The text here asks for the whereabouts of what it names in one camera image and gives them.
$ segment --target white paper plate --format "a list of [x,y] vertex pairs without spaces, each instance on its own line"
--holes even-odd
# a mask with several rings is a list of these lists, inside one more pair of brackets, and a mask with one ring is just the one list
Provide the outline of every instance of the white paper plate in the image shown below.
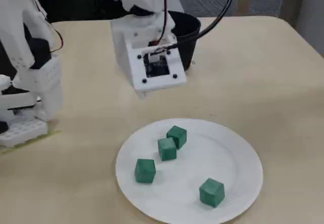
[[[176,160],[162,162],[157,140],[174,125],[187,130],[187,142]],[[154,159],[153,184],[136,183],[138,158]],[[162,120],[135,132],[119,151],[116,176],[134,206],[170,224],[229,221],[253,204],[263,183],[261,161],[249,143],[221,125],[193,119]],[[208,178],[225,184],[225,199],[217,208],[199,200],[199,187]]]

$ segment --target table surface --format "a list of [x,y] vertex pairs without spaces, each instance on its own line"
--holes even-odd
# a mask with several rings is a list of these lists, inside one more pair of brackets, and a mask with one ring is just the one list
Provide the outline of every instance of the table surface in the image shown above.
[[65,107],[50,127],[60,132],[0,156],[1,223],[157,223],[121,193],[115,158],[134,131],[167,118],[223,124],[258,152],[262,192],[230,223],[324,221],[324,60],[284,21],[224,19],[198,42],[188,83],[146,100],[115,62],[107,21],[56,27]]

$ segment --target red wire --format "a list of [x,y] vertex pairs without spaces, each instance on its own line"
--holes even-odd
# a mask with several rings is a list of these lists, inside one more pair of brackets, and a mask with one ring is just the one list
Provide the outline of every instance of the red wire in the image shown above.
[[154,42],[155,45],[158,45],[161,42],[161,40],[166,32],[167,22],[168,22],[168,0],[164,0],[164,24],[163,24],[161,37],[159,38],[159,40],[157,42]]

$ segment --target green cube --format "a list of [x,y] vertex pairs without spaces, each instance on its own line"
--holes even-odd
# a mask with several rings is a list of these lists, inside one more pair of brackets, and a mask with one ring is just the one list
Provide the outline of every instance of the green cube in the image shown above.
[[162,161],[174,160],[177,158],[177,148],[173,138],[159,139],[157,145],[158,153]]
[[224,184],[211,178],[199,188],[200,201],[216,208],[225,198]]
[[153,183],[156,174],[154,160],[138,159],[135,168],[135,179],[139,183]]
[[173,126],[172,129],[167,132],[167,138],[173,138],[179,150],[187,142],[187,130]]

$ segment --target black cable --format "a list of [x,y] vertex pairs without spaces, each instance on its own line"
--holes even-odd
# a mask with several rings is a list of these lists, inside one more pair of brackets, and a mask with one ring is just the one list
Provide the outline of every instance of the black cable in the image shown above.
[[156,45],[160,44],[161,40],[163,39],[163,36],[166,33],[167,23],[168,23],[168,0],[164,0],[164,24],[163,24],[161,37],[157,42],[155,42]]
[[57,51],[61,50],[64,47],[64,39],[63,39],[61,33],[57,29],[55,29],[54,26],[52,26],[52,27],[53,27],[54,31],[57,33],[57,35],[59,35],[60,40],[61,40],[61,46],[58,49],[55,49],[55,50],[51,51],[51,53],[54,53],[54,52],[57,52]]
[[156,52],[156,53],[162,53],[165,50],[170,50],[170,49],[178,48],[180,45],[182,45],[184,43],[189,43],[189,42],[196,41],[196,40],[200,39],[201,37],[203,37],[204,35],[208,34],[223,19],[223,17],[227,13],[229,7],[231,6],[232,2],[233,2],[233,0],[227,0],[224,8],[220,12],[220,14],[217,16],[217,18],[213,21],[213,23],[210,24],[206,29],[204,29],[203,31],[201,31],[197,36],[192,36],[192,37],[190,37],[190,38],[188,38],[186,40],[183,40],[181,42],[178,42],[176,44],[173,44],[173,45],[170,45],[170,46],[167,46],[167,47],[164,47],[164,48],[159,48],[158,50],[160,50],[160,49],[162,49],[162,50],[159,51],[159,52]]

